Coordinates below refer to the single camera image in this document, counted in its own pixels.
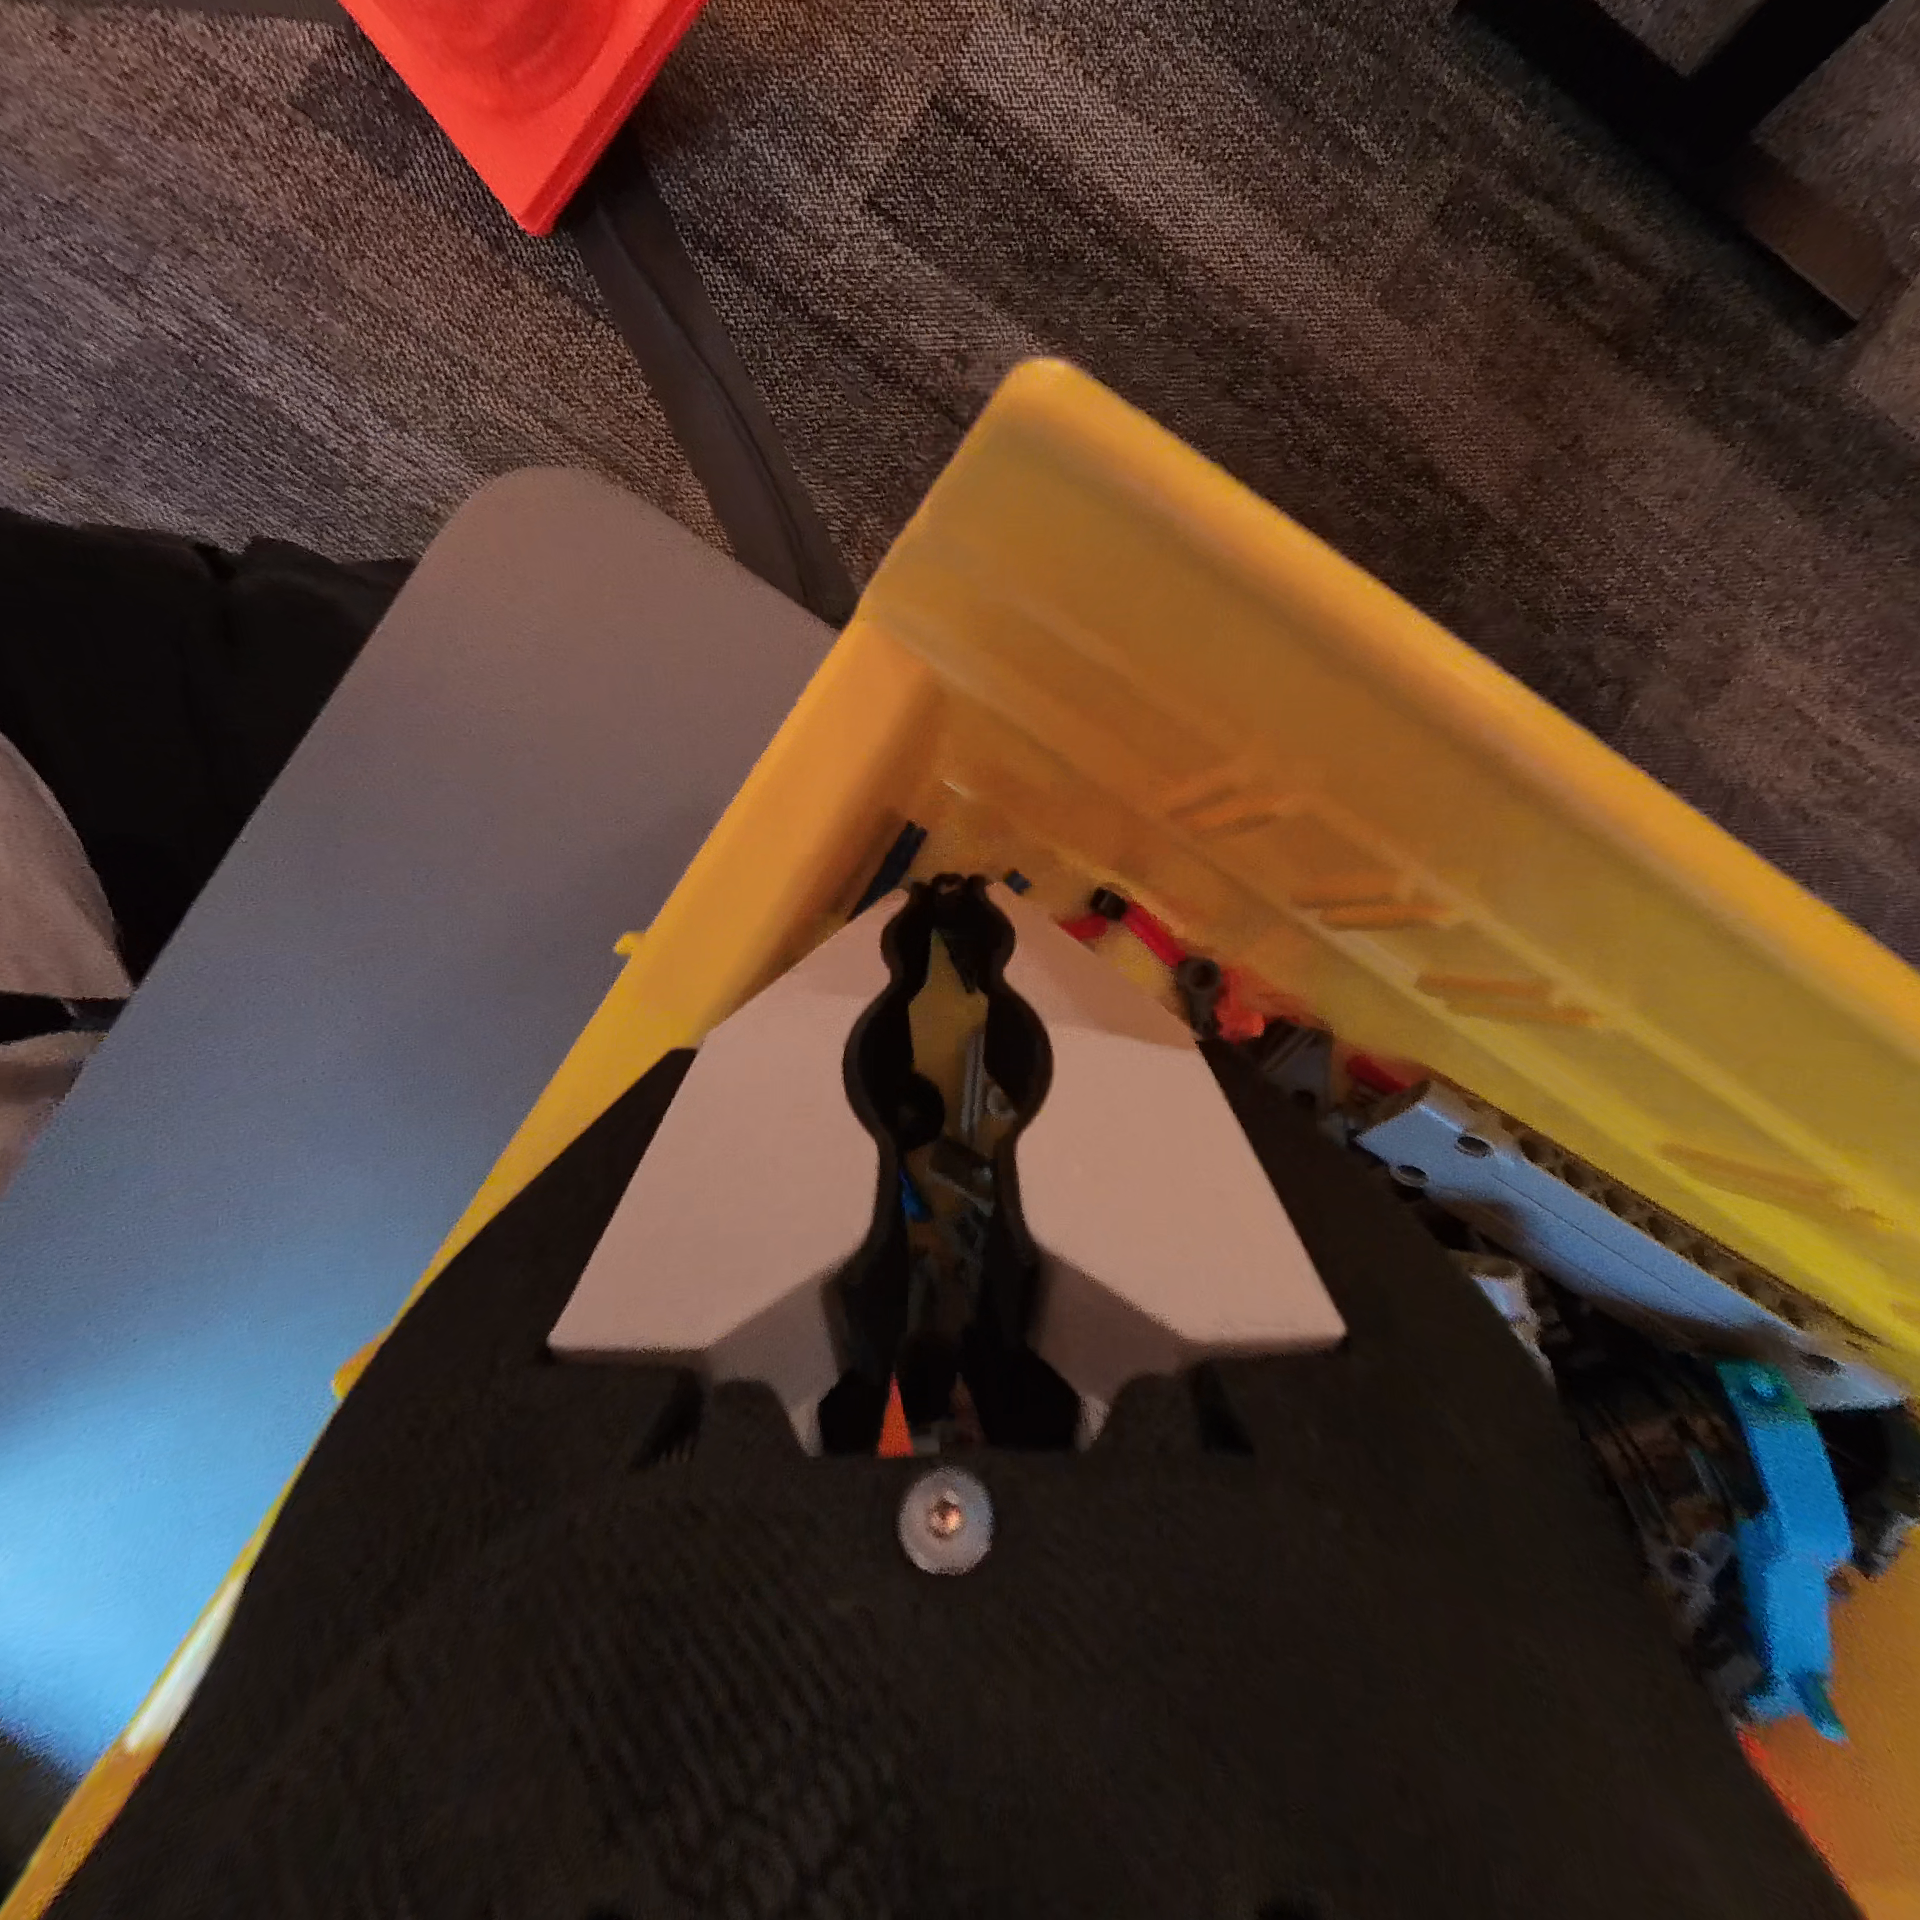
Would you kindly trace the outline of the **pile of dark building parts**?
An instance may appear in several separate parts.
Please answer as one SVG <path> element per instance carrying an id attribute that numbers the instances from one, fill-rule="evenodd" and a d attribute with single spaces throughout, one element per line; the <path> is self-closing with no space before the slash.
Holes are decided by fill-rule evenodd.
<path id="1" fill-rule="evenodd" d="M 994 1148 L 1012 1115 L 988 1073 L 988 1000 L 956 927 L 956 888 L 982 875 L 913 877 L 909 870 L 924 840 L 924 828 L 905 823 L 856 899 L 856 914 L 861 914 L 880 895 L 908 889 L 911 914 L 903 953 L 909 984 L 924 989 L 932 941 L 942 941 L 958 985 L 982 1004 L 976 1027 L 967 1034 L 959 1102 L 952 1110 L 943 1105 L 942 1134 L 911 1150 L 924 1151 L 927 1164 L 942 1156 L 956 1157 L 970 1225 L 953 1255 L 953 1272 L 967 1299 L 959 1333 L 908 1331 L 896 1349 L 891 1394 L 903 1406 L 909 1432 L 958 1422 L 958 1414 L 934 1412 L 936 1387 L 948 1396 L 959 1389 L 967 1394 L 958 1371 L 959 1337 L 977 1304 L 982 1258 L 996 1212 Z M 1186 948 L 1137 899 L 1113 889 L 1096 889 L 1084 914 L 1059 923 L 1085 948 L 1096 948 L 1117 926 L 1159 959 L 1180 1000 L 1180 1018 L 1202 1052 L 1218 1046 L 1222 1055 L 1245 1061 L 1267 1100 L 1283 1100 L 1304 1111 L 1329 1139 L 1377 1164 L 1404 1191 L 1401 1210 L 1483 1293 L 1547 1386 L 1567 1404 L 1581 1443 L 1661 1593 L 1689 1668 L 1727 1713 L 1746 1723 L 1772 1723 L 1746 1713 L 1762 1668 L 1744 1611 L 1733 1539 L 1739 1511 L 1756 1504 L 1760 1490 L 1715 1379 L 1715 1361 L 1739 1356 L 1668 1349 L 1632 1323 L 1547 1281 L 1400 1184 L 1353 1144 L 1358 1119 L 1373 1105 L 1436 1076 L 1394 1080 L 1386 1067 L 1370 1066 L 1355 1052 L 1341 1058 L 1333 1035 L 1321 1026 L 1263 1018 L 1248 1004 L 1239 979 L 1218 959 Z M 897 1154 L 897 1167 L 905 1220 L 919 1221 L 929 1212 L 918 1199 L 915 1175 L 905 1166 L 911 1151 Z M 1906 1401 L 1808 1410 L 1828 1448 L 1851 1529 L 1851 1557 L 1829 1582 L 1831 1620 L 1834 1600 L 1845 1592 L 1848 1579 L 1883 1575 L 1916 1529 L 1916 1416 Z"/>

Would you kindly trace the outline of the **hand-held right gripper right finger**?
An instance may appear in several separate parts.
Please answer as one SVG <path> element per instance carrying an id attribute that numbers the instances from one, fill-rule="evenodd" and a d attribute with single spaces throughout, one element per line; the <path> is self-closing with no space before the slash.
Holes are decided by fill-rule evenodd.
<path id="1" fill-rule="evenodd" d="M 956 886 L 1012 1115 L 958 1374 L 985 1446 L 1084 1448 L 1139 1379 L 1345 1337 L 1190 1027 L 999 880 Z"/>

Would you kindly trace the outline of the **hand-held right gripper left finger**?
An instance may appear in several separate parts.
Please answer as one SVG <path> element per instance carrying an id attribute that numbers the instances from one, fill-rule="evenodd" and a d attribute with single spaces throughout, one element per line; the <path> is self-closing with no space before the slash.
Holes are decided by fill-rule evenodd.
<path id="1" fill-rule="evenodd" d="M 899 1151 L 946 1128 L 943 1093 L 913 1066 L 856 1092 L 860 1020 L 896 979 L 884 932 L 908 888 L 836 930 L 718 1021 L 546 1335 L 562 1361 L 657 1361 L 707 1383 L 765 1386 L 805 1454 L 821 1404 L 856 1367 L 840 1274 L 874 1229 L 905 1227 Z"/>

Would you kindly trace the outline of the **blue brick separator tool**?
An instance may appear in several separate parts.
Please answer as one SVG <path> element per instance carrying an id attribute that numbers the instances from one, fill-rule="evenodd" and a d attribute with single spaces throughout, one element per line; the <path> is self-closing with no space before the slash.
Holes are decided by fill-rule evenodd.
<path id="1" fill-rule="evenodd" d="M 1713 1364 L 1756 1485 L 1739 1511 L 1735 1560 L 1760 1677 L 1744 1712 L 1753 1721 L 1804 1719 L 1831 1743 L 1848 1740 L 1831 1698 L 1831 1575 L 1853 1555 L 1853 1529 L 1814 1422 L 1788 1375 L 1749 1357 Z"/>

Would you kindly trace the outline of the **light grey panel plate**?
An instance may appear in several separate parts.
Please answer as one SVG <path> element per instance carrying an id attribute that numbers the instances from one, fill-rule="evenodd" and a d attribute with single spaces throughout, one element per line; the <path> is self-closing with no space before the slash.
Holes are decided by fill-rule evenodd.
<path id="1" fill-rule="evenodd" d="M 1355 1148 L 1404 1187 L 1483 1235 L 1546 1281 L 1671 1351 L 1779 1370 L 1815 1412 L 1916 1404 L 1916 1386 L 1867 1341 L 1819 1337 L 1720 1283 L 1634 1225 L 1528 1164 L 1519 1123 L 1442 1077 L 1371 1105 Z"/>

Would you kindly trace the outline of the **yellow plastic parts bin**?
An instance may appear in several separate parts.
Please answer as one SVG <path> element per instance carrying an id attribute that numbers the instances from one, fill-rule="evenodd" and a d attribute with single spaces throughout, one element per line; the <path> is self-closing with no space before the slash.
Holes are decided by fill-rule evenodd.
<path id="1" fill-rule="evenodd" d="M 959 1164 L 765 1386 L 548 1335 L 707 1034 L 913 880 L 1096 891 L 1438 1077 L 1916 1386 L 1916 972 L 1087 374 L 1020 366 L 877 563 L 4 1916 L 1916 1916 L 1916 1557 L 1843 1741 L 1689 1665 L 1612 1490 L 1377 1164 L 1207 1046 L 1345 1321 L 963 1389 Z"/>

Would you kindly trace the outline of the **orange plastic object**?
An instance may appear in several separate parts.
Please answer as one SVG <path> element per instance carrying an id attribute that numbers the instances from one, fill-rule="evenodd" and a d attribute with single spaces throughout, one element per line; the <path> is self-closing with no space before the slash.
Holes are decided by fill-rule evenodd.
<path id="1" fill-rule="evenodd" d="M 550 234 L 703 2 L 345 2 L 492 198 Z"/>

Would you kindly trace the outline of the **light grey perforated beam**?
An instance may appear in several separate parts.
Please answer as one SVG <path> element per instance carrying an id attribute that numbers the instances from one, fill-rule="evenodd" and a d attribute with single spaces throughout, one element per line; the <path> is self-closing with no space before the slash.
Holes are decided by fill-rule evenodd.
<path id="1" fill-rule="evenodd" d="M 1615 1182 L 1596 1164 L 1571 1154 L 1537 1129 L 1514 1123 L 1507 1139 L 1539 1174 L 1549 1174 L 1621 1223 L 1689 1261 L 1717 1283 L 1729 1286 L 1764 1312 L 1819 1337 L 1865 1344 L 1865 1329 L 1812 1295 L 1788 1286 L 1769 1270 L 1746 1260 L 1713 1235 L 1694 1227 L 1668 1207 Z"/>

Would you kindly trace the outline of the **dark metal desk foot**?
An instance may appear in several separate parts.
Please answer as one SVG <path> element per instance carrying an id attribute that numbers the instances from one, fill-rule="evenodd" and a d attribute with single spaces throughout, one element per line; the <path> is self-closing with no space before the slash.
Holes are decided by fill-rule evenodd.
<path id="1" fill-rule="evenodd" d="M 634 135 L 605 147 L 564 227 L 736 562 L 842 629 L 851 575 Z"/>

